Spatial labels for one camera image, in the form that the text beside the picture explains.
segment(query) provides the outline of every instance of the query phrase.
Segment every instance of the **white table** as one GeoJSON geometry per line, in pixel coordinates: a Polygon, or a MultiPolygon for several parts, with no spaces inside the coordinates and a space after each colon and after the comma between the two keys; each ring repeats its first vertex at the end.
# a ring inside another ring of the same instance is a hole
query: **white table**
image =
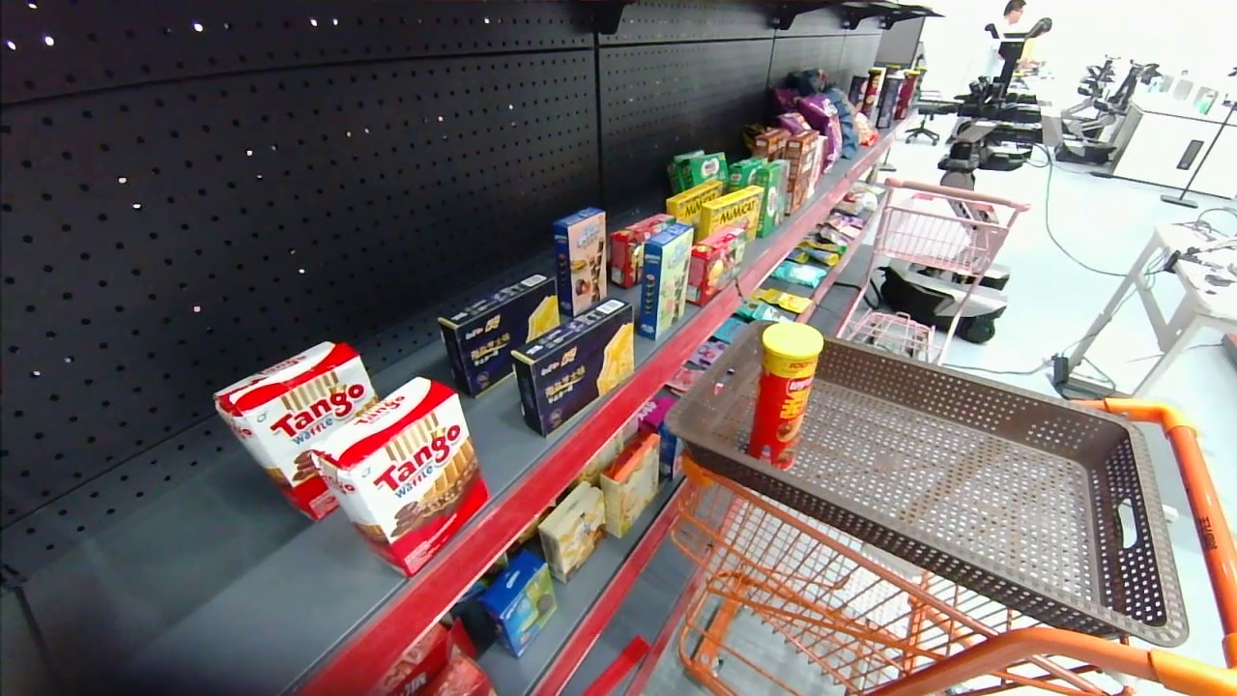
{"type": "Polygon", "coordinates": [[[1163,355],[1155,361],[1150,372],[1134,389],[1133,397],[1145,397],[1155,382],[1168,371],[1173,361],[1194,341],[1199,329],[1211,326],[1223,333],[1237,333],[1237,248],[1220,248],[1199,255],[1199,261],[1180,260],[1171,273],[1159,273],[1158,277],[1173,276],[1181,283],[1185,294],[1173,310],[1164,316],[1155,295],[1152,294],[1150,276],[1147,266],[1162,252],[1165,258],[1173,251],[1185,252],[1188,248],[1204,247],[1213,244],[1204,232],[1185,225],[1166,224],[1155,227],[1147,241],[1143,252],[1134,260],[1126,278],[1117,286],[1103,312],[1091,323],[1091,328],[1074,352],[1070,354],[1069,370],[1072,372],[1082,362],[1096,335],[1112,320],[1129,288],[1133,287],[1147,312],[1147,320],[1155,331],[1155,340],[1163,355]],[[1223,279],[1230,283],[1225,286],[1223,279]]]}

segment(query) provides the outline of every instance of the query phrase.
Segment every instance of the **basket handle hole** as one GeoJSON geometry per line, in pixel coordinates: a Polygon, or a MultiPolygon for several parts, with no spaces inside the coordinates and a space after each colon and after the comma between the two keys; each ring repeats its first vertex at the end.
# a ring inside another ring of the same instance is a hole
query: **basket handle hole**
{"type": "Polygon", "coordinates": [[[1131,549],[1138,544],[1138,523],[1134,522],[1134,504],[1129,498],[1117,504],[1117,524],[1121,527],[1122,549],[1131,549]]]}

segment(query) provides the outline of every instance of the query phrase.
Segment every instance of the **yellow lid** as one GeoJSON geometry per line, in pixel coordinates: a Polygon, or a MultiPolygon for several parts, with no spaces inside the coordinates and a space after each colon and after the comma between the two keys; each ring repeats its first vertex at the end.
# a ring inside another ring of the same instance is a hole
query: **yellow lid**
{"type": "Polygon", "coordinates": [[[815,359],[825,350],[825,336],[805,323],[779,321],[761,334],[764,351],[788,361],[815,359]]]}

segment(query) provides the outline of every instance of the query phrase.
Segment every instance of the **red and yellow can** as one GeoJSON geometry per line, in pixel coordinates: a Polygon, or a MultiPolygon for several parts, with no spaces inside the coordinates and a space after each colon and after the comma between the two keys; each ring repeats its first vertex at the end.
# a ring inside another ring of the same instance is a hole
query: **red and yellow can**
{"type": "Polygon", "coordinates": [[[794,465],[825,336],[808,324],[782,321],[761,334],[764,347],[747,454],[779,470],[794,465]]]}

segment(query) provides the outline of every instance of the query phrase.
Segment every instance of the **brown plastic basket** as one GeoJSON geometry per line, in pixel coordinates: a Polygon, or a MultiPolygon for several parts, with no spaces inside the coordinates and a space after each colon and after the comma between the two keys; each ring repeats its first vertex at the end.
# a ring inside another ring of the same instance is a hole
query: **brown plastic basket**
{"type": "Polygon", "coordinates": [[[703,467],[1048,626],[1185,640],[1136,428],[826,337],[795,465],[779,471],[746,455],[767,325],[748,326],[668,415],[703,467]]]}

